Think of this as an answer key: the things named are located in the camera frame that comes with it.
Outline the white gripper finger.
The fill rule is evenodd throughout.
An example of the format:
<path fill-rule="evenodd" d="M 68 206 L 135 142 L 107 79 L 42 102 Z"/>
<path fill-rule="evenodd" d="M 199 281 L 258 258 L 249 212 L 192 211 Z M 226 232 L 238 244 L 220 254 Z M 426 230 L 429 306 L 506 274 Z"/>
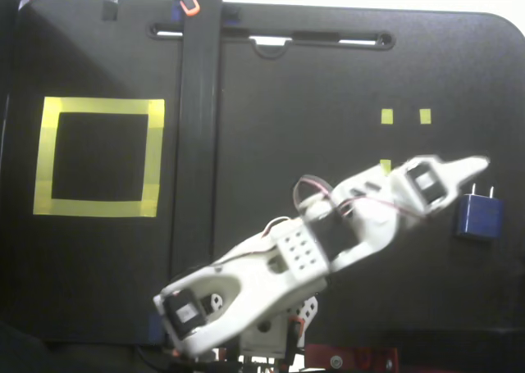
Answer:
<path fill-rule="evenodd" d="M 471 156 L 455 161 L 443 161 L 438 156 L 416 156 L 405 162 L 443 162 L 444 179 L 449 189 L 449 197 L 443 209 L 448 207 L 459 196 L 460 187 L 473 180 L 490 164 L 488 157 Z"/>

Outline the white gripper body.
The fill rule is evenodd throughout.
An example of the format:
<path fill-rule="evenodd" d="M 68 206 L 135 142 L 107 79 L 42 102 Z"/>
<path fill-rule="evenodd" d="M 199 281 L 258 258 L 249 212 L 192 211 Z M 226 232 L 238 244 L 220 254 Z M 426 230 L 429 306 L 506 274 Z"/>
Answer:
<path fill-rule="evenodd" d="M 402 226 L 416 226 L 433 219 L 447 203 L 449 189 L 443 162 L 408 162 L 388 176 Z"/>

